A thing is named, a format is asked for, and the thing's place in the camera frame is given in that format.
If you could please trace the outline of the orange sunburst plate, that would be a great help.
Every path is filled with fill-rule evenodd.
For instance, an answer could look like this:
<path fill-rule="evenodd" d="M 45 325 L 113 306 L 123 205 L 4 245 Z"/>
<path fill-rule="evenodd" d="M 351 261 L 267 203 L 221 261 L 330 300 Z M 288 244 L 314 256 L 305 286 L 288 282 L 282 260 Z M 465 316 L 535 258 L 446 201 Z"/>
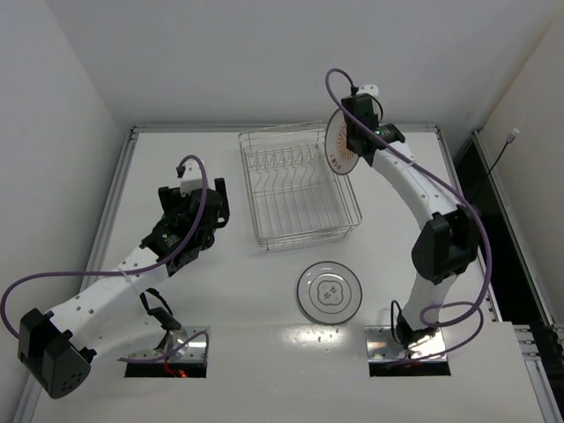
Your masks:
<path fill-rule="evenodd" d="M 340 110 L 336 110 L 328 121 L 324 146 L 326 160 L 333 173 L 347 175 L 354 170 L 359 156 L 347 147 L 347 126 Z"/>

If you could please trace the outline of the black rimmed white plate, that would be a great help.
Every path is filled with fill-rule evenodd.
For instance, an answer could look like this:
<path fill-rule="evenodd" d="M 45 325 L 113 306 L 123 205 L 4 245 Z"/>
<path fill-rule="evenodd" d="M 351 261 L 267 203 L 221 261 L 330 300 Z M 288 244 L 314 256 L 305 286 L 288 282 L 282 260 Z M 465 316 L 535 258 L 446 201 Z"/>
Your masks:
<path fill-rule="evenodd" d="M 322 261 L 310 265 L 299 277 L 296 298 L 304 316 L 313 323 L 339 325 L 359 311 L 363 292 L 356 274 L 347 266 Z"/>

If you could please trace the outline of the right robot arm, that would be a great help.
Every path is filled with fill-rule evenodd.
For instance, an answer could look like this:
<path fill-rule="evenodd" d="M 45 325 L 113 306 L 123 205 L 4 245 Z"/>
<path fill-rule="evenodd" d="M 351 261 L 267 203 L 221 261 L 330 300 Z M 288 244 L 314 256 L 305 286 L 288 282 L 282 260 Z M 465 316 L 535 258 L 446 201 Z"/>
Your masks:
<path fill-rule="evenodd" d="M 411 252 L 416 278 L 395 326 L 396 341 L 406 348 L 434 331 L 449 289 L 477 257 L 479 230 L 467 208 L 416 168 L 404 134 L 393 124 L 380 124 L 373 100 L 357 89 L 341 100 L 379 137 L 370 137 L 346 116 L 346 148 L 391 184 L 419 225 Z"/>

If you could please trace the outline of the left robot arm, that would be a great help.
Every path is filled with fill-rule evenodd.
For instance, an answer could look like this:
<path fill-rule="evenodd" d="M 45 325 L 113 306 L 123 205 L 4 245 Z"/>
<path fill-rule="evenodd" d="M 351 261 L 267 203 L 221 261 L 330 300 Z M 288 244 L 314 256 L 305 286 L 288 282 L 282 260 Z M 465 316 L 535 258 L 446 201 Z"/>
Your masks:
<path fill-rule="evenodd" d="M 172 278 L 215 242 L 230 218 L 224 179 L 159 189 L 163 216 L 122 264 L 98 271 L 98 281 L 46 313 L 34 308 L 19 323 L 19 360 L 53 399 L 69 395 L 89 375 L 94 359 L 111 350 L 99 328 L 131 299 Z"/>

